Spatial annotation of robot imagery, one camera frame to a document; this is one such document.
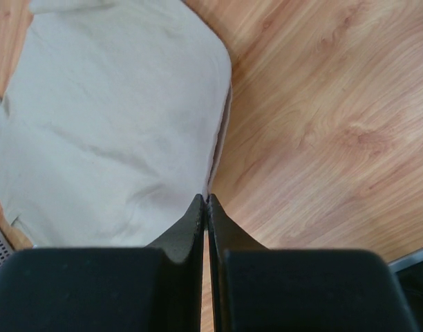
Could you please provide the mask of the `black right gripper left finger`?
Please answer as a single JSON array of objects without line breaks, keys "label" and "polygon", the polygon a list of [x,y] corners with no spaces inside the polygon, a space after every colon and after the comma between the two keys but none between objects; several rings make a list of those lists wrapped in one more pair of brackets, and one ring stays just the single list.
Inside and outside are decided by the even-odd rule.
[{"label": "black right gripper left finger", "polygon": [[141,248],[40,248],[0,269],[0,331],[199,331],[204,201]]}]

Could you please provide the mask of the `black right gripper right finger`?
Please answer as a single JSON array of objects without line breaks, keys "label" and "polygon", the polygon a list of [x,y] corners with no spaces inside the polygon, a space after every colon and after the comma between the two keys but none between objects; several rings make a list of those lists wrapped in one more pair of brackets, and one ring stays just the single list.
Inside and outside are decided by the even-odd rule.
[{"label": "black right gripper right finger", "polygon": [[217,331],[416,331],[388,265],[367,250],[266,248],[207,202]]}]

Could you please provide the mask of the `beige t shirt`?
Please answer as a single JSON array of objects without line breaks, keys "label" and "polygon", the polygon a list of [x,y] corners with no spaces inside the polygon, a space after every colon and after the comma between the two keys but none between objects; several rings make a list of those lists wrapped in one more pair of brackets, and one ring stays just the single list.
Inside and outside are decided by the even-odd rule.
[{"label": "beige t shirt", "polygon": [[183,1],[32,1],[0,99],[0,202],[39,247],[145,246],[207,195],[229,53]]}]

